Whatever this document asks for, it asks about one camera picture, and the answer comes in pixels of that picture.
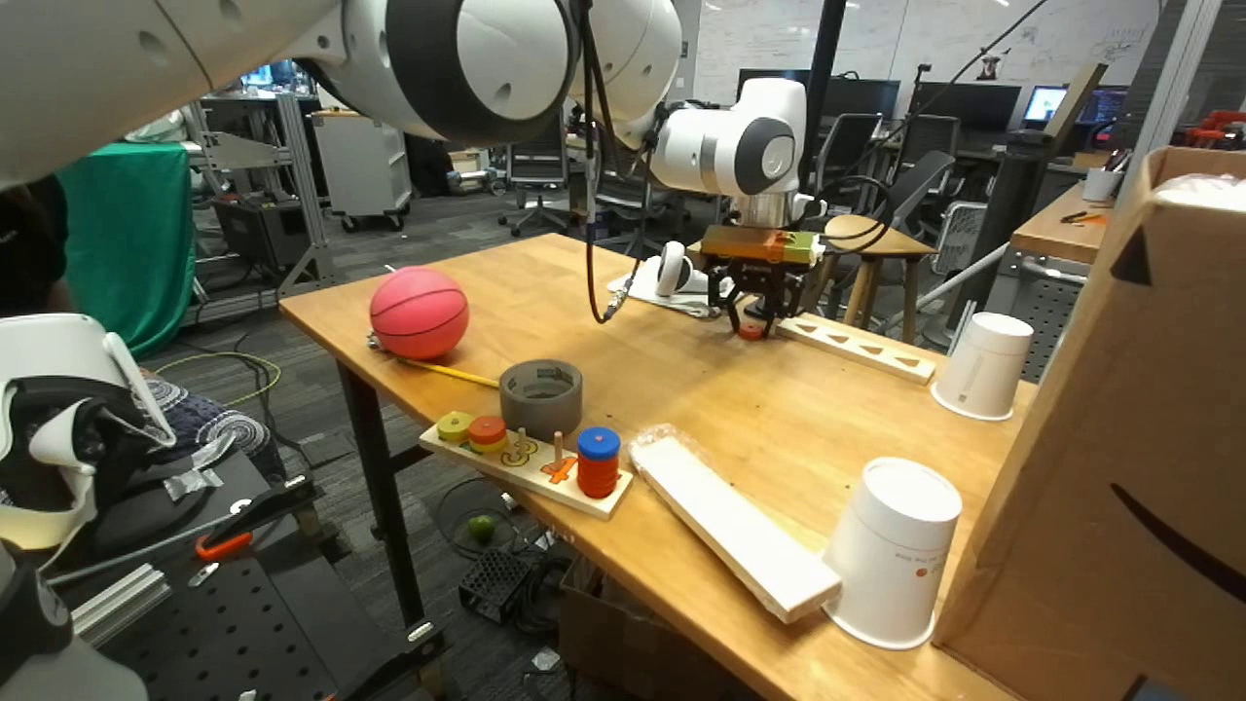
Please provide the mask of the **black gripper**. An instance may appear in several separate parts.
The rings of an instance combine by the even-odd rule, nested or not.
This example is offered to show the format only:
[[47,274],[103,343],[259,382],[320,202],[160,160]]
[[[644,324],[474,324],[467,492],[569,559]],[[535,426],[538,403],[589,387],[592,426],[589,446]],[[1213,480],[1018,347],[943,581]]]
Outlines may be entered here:
[[727,317],[727,332],[743,341],[742,302],[756,296],[765,317],[765,341],[777,335],[779,320],[800,309],[805,268],[765,264],[765,261],[714,261],[708,303]]

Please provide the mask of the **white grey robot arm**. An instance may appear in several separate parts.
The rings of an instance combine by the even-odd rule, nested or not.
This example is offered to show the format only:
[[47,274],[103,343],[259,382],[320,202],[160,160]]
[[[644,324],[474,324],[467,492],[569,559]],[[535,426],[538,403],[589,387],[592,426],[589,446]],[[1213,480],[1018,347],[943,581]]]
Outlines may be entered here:
[[45,312],[67,278],[54,171],[274,59],[425,142],[511,145],[578,103],[673,191],[800,187],[805,89],[679,106],[670,0],[0,0],[3,309]]

